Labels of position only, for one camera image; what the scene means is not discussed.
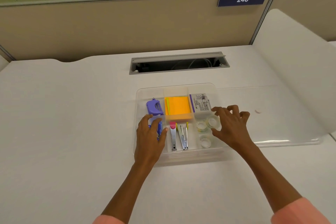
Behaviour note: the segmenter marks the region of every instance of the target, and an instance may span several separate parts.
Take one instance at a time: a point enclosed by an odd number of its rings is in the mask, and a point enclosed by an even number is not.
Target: yellow sticky note
[[[188,97],[165,98],[166,115],[191,113]]]

